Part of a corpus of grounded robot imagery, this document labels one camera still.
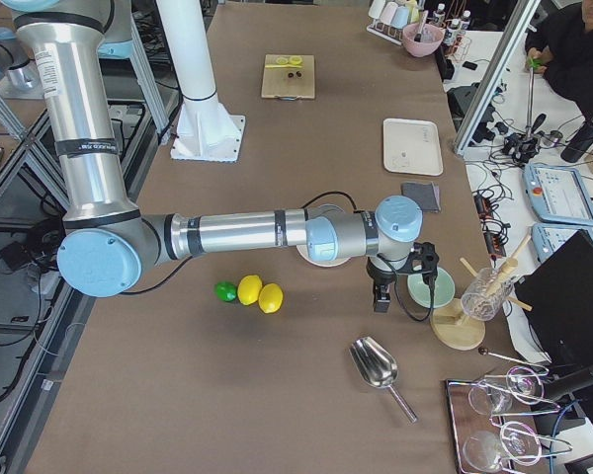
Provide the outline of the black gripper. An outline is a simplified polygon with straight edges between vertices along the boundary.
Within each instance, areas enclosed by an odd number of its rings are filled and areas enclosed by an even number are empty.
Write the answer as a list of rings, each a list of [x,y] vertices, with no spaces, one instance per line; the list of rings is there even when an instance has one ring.
[[[390,305],[389,285],[396,281],[396,272],[384,261],[375,258],[367,260],[367,273],[373,280],[373,308],[375,312],[387,311]]]

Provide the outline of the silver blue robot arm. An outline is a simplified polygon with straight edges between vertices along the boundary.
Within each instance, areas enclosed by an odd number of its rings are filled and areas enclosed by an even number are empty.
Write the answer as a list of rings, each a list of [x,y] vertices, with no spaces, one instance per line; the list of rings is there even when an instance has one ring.
[[[366,257],[374,301],[399,275],[430,273],[433,246],[418,241],[419,206],[385,198],[373,211],[318,209],[184,217],[145,215],[127,196],[99,63],[131,23],[127,1],[13,1],[16,33],[33,51],[69,207],[57,264],[94,297],[132,290],[148,270],[207,253],[303,246],[322,263]]]

